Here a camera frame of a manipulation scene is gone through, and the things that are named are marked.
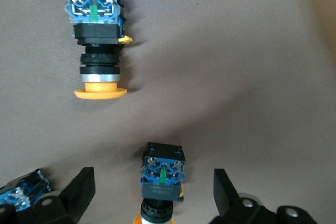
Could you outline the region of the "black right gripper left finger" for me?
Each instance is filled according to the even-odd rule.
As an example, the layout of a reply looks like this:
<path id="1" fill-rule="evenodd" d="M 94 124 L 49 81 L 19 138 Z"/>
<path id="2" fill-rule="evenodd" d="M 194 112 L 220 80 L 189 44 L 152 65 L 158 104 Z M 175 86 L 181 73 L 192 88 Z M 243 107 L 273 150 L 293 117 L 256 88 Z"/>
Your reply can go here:
<path id="1" fill-rule="evenodd" d="M 32 207 L 16 214 L 16 223 L 78 223 L 95 195 L 94 171 L 85 167 L 63 190 L 42 195 Z"/>

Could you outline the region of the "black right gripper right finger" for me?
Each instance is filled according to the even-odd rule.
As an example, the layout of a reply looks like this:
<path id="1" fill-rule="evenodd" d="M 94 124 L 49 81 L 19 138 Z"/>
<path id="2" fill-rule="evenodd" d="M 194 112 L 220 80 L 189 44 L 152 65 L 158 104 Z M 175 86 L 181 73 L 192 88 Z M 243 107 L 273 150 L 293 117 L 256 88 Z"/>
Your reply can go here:
<path id="1" fill-rule="evenodd" d="M 275 213 L 238 194 L 224 169 L 214 170 L 213 195 L 219 215 L 211 223 L 277 223 Z"/>

